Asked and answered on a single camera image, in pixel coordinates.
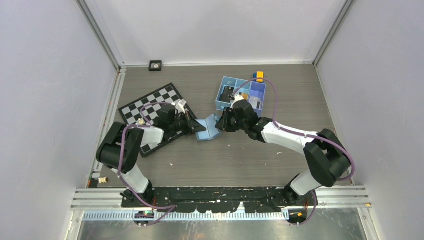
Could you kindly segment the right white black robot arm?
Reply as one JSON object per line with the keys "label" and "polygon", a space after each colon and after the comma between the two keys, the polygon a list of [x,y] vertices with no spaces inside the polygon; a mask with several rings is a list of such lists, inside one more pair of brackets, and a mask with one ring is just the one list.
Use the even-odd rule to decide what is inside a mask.
{"label": "right white black robot arm", "polygon": [[333,187],[344,180],[342,176],[348,169],[355,168],[352,157],[331,130],[301,131],[272,118],[259,117],[246,100],[226,107],[215,127],[227,133],[244,131],[252,140],[279,145],[305,157],[308,169],[295,176],[282,191],[291,205],[299,205],[319,187]]}

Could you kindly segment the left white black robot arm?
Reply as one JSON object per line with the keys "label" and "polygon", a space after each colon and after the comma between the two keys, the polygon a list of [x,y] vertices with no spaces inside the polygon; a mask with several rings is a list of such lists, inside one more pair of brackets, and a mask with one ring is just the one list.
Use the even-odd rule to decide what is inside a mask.
{"label": "left white black robot arm", "polygon": [[125,125],[114,122],[107,132],[96,153],[99,163],[113,170],[119,179],[131,188],[134,200],[141,207],[148,207],[153,202],[151,181],[148,180],[137,165],[138,156],[143,145],[167,144],[178,134],[191,135],[206,131],[186,108],[185,101],[178,103],[155,102],[159,107],[158,116],[148,123]]}

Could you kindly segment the light blue card holder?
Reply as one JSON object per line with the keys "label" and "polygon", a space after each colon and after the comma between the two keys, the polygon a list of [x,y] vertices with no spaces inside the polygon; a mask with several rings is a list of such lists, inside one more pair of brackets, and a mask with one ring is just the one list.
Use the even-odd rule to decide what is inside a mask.
{"label": "light blue card holder", "polygon": [[205,128],[205,130],[196,133],[196,138],[199,142],[214,140],[221,134],[221,131],[215,127],[219,119],[220,117],[216,113],[213,113],[205,119],[196,120]]}

